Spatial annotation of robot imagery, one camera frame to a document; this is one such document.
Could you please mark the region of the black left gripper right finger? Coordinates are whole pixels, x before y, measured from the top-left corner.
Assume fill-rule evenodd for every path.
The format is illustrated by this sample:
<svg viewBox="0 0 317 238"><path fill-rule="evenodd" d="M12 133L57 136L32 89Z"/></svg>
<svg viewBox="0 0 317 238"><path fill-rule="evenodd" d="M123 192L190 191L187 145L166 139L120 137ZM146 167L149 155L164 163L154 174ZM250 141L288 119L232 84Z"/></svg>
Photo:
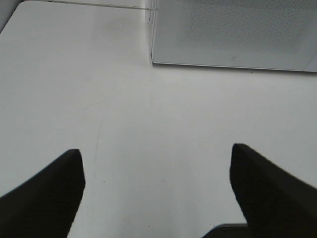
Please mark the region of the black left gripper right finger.
<svg viewBox="0 0 317 238"><path fill-rule="evenodd" d="M317 189L246 144L232 147L230 184L255 238L315 238Z"/></svg>

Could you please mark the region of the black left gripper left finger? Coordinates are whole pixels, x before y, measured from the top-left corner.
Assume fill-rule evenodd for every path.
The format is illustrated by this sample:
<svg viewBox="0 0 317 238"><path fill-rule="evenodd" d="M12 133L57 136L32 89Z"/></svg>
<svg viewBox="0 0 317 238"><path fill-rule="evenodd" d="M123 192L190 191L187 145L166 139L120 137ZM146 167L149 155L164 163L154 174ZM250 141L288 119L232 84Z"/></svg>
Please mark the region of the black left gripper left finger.
<svg viewBox="0 0 317 238"><path fill-rule="evenodd" d="M67 237L84 188L85 176L80 150L67 150L0 198L0 236Z"/></svg>

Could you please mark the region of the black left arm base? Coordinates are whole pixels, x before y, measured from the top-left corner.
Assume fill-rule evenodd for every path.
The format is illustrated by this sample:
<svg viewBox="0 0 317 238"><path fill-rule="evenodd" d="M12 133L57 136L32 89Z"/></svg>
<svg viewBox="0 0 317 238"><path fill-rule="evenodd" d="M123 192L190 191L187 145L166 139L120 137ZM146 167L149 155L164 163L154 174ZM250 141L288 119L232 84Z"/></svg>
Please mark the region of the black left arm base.
<svg viewBox="0 0 317 238"><path fill-rule="evenodd" d="M203 238L252 238L247 223L228 223L215 226Z"/></svg>

